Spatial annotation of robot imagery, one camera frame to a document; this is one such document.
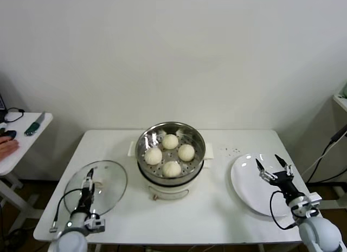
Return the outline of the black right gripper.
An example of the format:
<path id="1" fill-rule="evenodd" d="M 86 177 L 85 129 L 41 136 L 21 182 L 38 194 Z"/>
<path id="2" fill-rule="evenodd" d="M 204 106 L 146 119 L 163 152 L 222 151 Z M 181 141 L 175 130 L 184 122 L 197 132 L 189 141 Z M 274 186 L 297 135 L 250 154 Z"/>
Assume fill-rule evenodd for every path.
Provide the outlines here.
<path id="1" fill-rule="evenodd" d="M 260 161 L 258 159 L 255 159 L 257 168 L 260 172 L 259 176 L 265 181 L 270 181 L 271 185 L 277 186 L 283 193 L 286 203 L 290 203 L 296 198 L 304 197 L 305 194 L 300 192 L 292 182 L 294 178 L 292 165 L 287 164 L 285 160 L 277 154 L 275 154 L 274 156 L 284 170 L 273 174 L 269 171 L 266 171 Z"/>

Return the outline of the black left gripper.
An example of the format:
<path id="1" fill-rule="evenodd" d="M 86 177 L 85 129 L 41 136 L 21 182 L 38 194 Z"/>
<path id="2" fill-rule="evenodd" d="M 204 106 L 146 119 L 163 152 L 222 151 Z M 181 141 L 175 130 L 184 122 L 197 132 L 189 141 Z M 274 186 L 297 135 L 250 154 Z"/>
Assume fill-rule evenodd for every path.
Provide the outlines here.
<path id="1" fill-rule="evenodd" d="M 90 215 L 91 205 L 95 193 L 95 182 L 93 182 L 94 168 L 91 168 L 82 182 L 81 197 L 76 207 L 77 212 Z"/>

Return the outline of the person's bare hand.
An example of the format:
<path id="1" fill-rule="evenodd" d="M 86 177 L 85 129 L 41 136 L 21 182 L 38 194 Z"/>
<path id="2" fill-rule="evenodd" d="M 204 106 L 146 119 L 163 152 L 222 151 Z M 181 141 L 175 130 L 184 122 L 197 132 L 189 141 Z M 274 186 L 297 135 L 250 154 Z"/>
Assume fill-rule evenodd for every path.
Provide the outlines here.
<path id="1" fill-rule="evenodd" d="M 19 143 L 17 140 L 13 140 L 7 137 L 1 137 L 0 144 L 0 161 L 4 160 L 6 157 L 10 156 L 19 148 Z"/>

